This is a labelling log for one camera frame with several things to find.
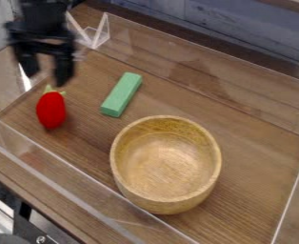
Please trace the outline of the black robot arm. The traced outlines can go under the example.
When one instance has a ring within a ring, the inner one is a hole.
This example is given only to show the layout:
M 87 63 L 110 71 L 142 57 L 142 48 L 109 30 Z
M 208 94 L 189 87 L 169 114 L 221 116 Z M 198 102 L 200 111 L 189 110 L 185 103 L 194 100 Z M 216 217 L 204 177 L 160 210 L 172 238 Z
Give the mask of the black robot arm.
M 53 57 L 57 87 L 74 75 L 75 36 L 67 29 L 69 5 L 69 0 L 18 0 L 21 16 L 3 24 L 14 60 L 27 77 L 41 70 L 37 54 Z

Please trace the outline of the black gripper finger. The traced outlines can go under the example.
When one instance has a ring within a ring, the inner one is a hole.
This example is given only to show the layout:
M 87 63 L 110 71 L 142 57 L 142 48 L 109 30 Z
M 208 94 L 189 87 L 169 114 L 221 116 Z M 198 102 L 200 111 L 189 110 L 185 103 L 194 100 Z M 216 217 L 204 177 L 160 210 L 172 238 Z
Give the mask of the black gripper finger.
M 38 59 L 33 53 L 19 54 L 18 63 L 27 77 L 31 77 L 39 71 Z
M 70 52 L 54 56 L 55 86 L 62 87 L 74 75 L 74 62 Z

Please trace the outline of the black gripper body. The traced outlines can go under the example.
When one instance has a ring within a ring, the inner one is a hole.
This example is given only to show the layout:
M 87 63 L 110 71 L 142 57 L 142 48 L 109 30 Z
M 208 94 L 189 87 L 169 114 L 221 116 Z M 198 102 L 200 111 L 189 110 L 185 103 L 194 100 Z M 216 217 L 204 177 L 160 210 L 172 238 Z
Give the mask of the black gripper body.
M 74 53 L 74 34 L 66 24 L 46 30 L 31 30 L 26 25 L 22 20 L 5 23 L 14 58 L 33 58 L 41 53 L 57 59 L 70 59 Z

